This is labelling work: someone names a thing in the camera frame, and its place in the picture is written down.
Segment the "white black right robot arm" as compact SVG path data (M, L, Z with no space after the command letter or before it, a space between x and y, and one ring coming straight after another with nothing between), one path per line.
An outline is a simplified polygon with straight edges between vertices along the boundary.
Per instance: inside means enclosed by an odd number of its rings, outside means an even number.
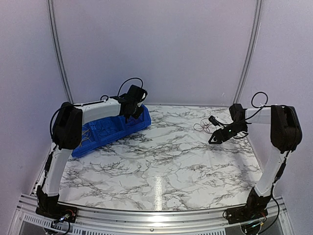
M274 186L281 178L288 157L302 141L302 130L296 110L288 105L252 105L243 108L240 103L229 107L231 123L222 123L214 116L209 122L218 126L209 139L209 144L222 144L231 138L237 139L239 133L248 136L251 124L266 124L270 127L272 150L260 180L251 189L243 206L225 210L229 224L242 223L263 218L267 215L267 205L273 199Z

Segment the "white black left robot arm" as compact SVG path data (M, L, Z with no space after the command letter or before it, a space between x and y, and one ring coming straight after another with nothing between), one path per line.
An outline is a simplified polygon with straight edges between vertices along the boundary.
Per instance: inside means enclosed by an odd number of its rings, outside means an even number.
M82 141L83 125L117 116L139 118L147 94L142 87L131 85L127 93L105 100L81 104L64 102L61 105L50 121L51 152L45 163L43 182L36 191L36 214L51 218L55 223L73 223L76 220L76 207L58 203L59 187L68 158Z

